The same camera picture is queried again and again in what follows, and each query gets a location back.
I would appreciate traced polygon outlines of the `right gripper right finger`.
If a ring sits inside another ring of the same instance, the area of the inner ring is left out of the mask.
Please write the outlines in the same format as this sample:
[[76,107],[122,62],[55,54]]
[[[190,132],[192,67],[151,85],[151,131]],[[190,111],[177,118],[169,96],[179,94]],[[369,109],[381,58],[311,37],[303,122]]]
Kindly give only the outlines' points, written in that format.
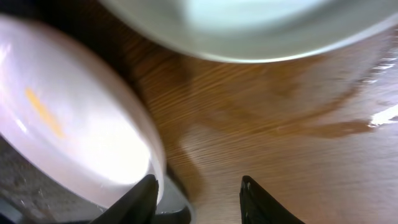
[[248,175],[242,178],[239,201],[242,224],[304,224]]

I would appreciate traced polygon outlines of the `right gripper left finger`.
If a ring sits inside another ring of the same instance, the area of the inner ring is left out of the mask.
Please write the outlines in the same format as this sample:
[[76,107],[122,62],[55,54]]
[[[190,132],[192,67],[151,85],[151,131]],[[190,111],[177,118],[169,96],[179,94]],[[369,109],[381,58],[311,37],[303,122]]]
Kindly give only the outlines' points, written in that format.
[[90,224],[149,224],[155,215],[158,192],[155,175],[146,175]]

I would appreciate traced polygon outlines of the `cream white plate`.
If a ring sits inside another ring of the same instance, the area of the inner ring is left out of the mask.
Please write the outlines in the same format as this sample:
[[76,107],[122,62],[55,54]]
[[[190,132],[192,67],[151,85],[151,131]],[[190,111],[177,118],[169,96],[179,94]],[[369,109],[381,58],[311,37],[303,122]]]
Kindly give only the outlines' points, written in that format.
[[128,85],[71,37],[7,15],[1,135],[45,175],[99,206],[112,206],[149,174],[164,191],[164,147]]

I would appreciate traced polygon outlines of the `pale blue-white plate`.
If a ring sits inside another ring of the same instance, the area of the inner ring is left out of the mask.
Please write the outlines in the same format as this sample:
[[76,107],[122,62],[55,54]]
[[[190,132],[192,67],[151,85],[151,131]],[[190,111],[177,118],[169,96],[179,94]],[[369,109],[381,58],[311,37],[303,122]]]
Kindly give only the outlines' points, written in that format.
[[231,63],[318,55],[397,24],[397,0],[104,0],[102,5],[159,45]]

